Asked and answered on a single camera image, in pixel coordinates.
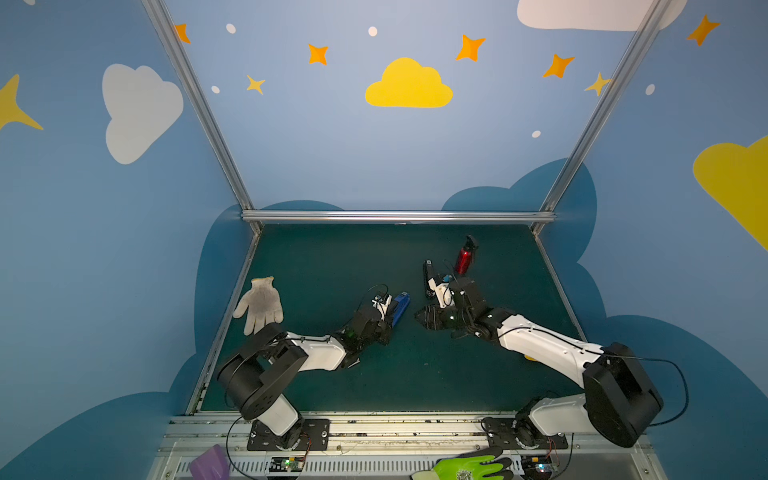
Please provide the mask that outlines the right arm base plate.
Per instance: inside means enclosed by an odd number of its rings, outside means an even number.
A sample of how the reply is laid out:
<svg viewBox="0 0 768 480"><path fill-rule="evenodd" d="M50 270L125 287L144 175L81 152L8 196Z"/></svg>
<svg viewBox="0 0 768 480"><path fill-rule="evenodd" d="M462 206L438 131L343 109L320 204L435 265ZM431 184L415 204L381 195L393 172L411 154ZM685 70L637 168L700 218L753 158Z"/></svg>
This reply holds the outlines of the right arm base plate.
<svg viewBox="0 0 768 480"><path fill-rule="evenodd" d="M545 436L530 420L484 417L480 425L489 445L505 450L560 450L569 447L564 435Z"/></svg>

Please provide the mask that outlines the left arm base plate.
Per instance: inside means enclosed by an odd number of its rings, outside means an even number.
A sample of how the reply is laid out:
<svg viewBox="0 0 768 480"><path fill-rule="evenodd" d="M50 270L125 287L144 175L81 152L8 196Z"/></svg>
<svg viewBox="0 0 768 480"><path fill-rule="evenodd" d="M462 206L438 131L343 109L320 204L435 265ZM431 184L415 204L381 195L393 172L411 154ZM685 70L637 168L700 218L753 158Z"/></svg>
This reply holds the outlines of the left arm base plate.
<svg viewBox="0 0 768 480"><path fill-rule="evenodd" d="M330 438L329 419L300 418L285 434L274 434L265 424L255 420L246 449L248 451L326 451Z"/></svg>

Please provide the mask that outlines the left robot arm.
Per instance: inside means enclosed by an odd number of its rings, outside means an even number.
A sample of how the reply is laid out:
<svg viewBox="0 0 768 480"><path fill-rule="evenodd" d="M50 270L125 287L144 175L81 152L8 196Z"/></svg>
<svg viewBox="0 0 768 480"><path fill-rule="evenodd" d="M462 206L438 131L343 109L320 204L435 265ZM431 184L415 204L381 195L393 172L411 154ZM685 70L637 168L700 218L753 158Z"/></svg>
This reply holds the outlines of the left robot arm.
<svg viewBox="0 0 768 480"><path fill-rule="evenodd" d="M393 306L365 306L340 330L321 337L269 324L219 366L216 380L244 420L265 426L288 448L298 441L303 422L284 395L295 377L304 371L332 372L358 364L367 347L389 343L395 318Z"/></svg>

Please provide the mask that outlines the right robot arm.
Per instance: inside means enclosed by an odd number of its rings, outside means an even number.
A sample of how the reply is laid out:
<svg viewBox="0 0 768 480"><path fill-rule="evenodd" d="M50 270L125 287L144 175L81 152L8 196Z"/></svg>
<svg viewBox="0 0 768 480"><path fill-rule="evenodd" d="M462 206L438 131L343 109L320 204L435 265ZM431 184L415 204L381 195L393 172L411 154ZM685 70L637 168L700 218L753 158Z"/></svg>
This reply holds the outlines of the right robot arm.
<svg viewBox="0 0 768 480"><path fill-rule="evenodd" d="M426 289L432 302L416 316L425 328L463 331L541 363L580 388L574 395L534 399L517 412L511 434L519 447L534 449L559 434L599 434L628 448L663 409L641 359L626 345L578 340L492 307L469 278L430 278Z"/></svg>

